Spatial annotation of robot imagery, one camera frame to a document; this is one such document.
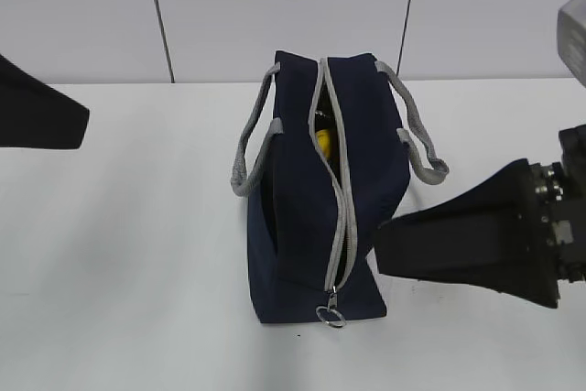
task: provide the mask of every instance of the metal ring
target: metal ring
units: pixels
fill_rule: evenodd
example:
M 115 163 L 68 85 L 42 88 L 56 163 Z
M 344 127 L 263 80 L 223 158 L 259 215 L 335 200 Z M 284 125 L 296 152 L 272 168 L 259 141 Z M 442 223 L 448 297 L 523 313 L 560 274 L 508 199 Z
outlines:
M 324 310 L 335 315 L 338 320 L 326 320 L 321 314 Z M 326 306 L 318 306 L 315 308 L 315 314 L 318 315 L 318 318 L 320 318 L 321 322 L 328 324 L 333 329 L 341 329 L 346 325 L 346 319 L 344 318 L 344 315 L 342 315 L 336 309 L 328 309 Z

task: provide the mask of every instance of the gray handle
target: gray handle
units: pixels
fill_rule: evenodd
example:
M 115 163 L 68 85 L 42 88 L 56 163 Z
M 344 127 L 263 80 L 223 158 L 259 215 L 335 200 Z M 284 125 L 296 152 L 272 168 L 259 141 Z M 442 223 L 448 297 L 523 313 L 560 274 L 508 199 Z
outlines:
M 448 164 L 437 157 L 436 149 L 433 146 L 428 131 L 421 122 L 421 116 L 419 115 L 418 107 L 415 104 L 411 92 L 405 87 L 405 84 L 399 80 L 399 77 L 396 76 L 388 64 L 379 60 L 374 64 L 379 72 L 383 72 L 386 75 L 391 86 L 393 86 L 393 89 L 396 90 L 405 102 L 407 108 L 407 125 L 411 129 L 411 132 L 413 132 L 425 147 L 429 164 L 432 166 L 432 168 L 426 168 L 423 165 L 418 148 L 409 132 L 405 128 L 398 128 L 396 133 L 398 134 L 399 139 L 404 144 L 409 145 L 409 161 L 411 162 L 413 171 L 422 182 L 427 183 L 428 185 L 440 184 L 450 173 L 450 168 L 448 167 Z
M 256 98 L 253 112 L 250 114 L 248 122 L 244 126 L 244 130 L 240 135 L 240 140 L 238 141 L 238 148 L 236 148 L 236 158 L 234 159 L 232 178 L 230 179 L 230 183 L 232 185 L 234 194 L 239 197 L 249 196 L 256 185 L 258 185 L 260 179 L 263 176 L 263 171 L 265 170 L 266 156 L 268 154 L 271 139 L 274 135 L 283 133 L 283 123 L 281 122 L 281 118 L 273 119 L 270 126 L 268 127 L 268 130 L 266 131 L 265 139 L 263 140 L 263 144 L 260 147 L 260 151 L 258 152 L 258 158 L 256 159 L 250 174 L 248 174 L 246 171 L 245 159 L 246 146 L 248 146 L 250 135 L 255 130 L 258 119 L 260 118 L 260 115 L 263 112 L 263 108 L 265 107 L 266 97 L 268 96 L 268 91 L 271 87 L 271 79 L 273 78 L 274 74 L 280 71 L 280 69 L 281 65 L 280 63 L 277 63 L 266 72 L 260 91 L 258 92 L 258 97 Z

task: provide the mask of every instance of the navy blue bag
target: navy blue bag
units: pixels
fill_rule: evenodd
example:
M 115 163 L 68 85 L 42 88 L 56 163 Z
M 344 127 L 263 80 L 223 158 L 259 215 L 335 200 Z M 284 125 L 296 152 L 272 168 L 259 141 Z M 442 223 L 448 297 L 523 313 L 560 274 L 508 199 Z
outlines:
M 248 174 L 244 152 L 273 76 L 273 120 Z M 432 168 L 424 168 L 403 128 L 389 82 Z M 231 179 L 234 193 L 248 197 L 248 277 L 261 322 L 341 327 L 386 315 L 366 255 L 371 233 L 393 216 L 407 190 L 409 160 L 429 184 L 449 172 L 410 93 L 386 64 L 371 54 L 316 62 L 277 53 Z

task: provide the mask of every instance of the white table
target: white table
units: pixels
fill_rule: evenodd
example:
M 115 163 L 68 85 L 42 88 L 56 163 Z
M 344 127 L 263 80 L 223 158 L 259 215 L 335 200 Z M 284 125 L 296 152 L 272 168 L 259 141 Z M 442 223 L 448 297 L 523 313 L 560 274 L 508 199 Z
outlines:
M 559 160 L 558 130 L 586 122 L 574 80 L 408 86 L 452 173 L 441 187 L 414 180 L 402 213 L 516 158 Z M 245 205 L 228 183 L 258 85 L 58 89 L 92 110 L 81 150 L 0 150 L 0 389 L 584 388 L 584 284 L 562 283 L 560 309 L 547 310 L 379 277 L 384 319 L 259 324 Z

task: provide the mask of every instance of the gray zipper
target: gray zipper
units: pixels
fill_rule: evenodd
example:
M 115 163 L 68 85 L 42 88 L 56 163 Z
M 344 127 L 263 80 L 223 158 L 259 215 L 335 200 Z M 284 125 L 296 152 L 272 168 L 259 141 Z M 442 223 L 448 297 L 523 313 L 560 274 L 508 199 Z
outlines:
M 331 100 L 331 108 L 333 111 L 334 121 L 336 123 L 339 139 L 340 151 L 340 178 L 341 184 L 338 183 L 333 170 L 328 164 L 328 160 L 321 151 L 318 143 L 318 138 L 315 133 L 315 113 L 318 108 L 320 100 L 320 93 L 323 87 L 327 87 L 328 95 Z M 356 215 L 354 212 L 354 202 L 352 196 L 352 183 L 350 180 L 350 166 L 348 164 L 348 152 L 346 146 L 346 134 L 342 119 L 342 110 L 338 103 L 338 96 L 333 86 L 331 78 L 330 67 L 327 59 L 322 59 L 318 65 L 318 79 L 316 81 L 315 90 L 311 100 L 311 107 L 309 109 L 309 136 L 313 142 L 316 152 L 320 155 L 321 162 L 328 170 L 331 177 L 331 185 L 334 189 L 336 202 L 338 205 L 338 222 L 336 224 L 336 232 L 331 244 L 330 261 L 324 281 L 324 291 L 331 295 L 337 295 L 337 292 L 348 280 L 348 276 L 352 272 L 354 262 L 356 260 L 356 250 L 358 247 L 358 229 L 356 226 Z M 338 273 L 338 266 L 342 259 L 342 247 L 346 243 L 346 267 L 342 275 L 342 279 L 335 285 L 336 274 Z

